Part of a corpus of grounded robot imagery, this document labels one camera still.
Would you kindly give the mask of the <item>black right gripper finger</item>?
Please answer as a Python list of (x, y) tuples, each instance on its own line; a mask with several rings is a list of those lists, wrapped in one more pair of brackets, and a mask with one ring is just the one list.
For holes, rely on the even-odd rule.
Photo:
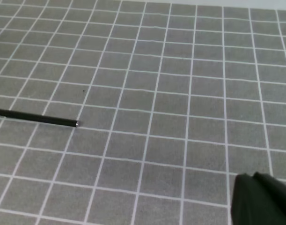
[(231, 218), (234, 225), (286, 225), (286, 185), (264, 173), (237, 175)]

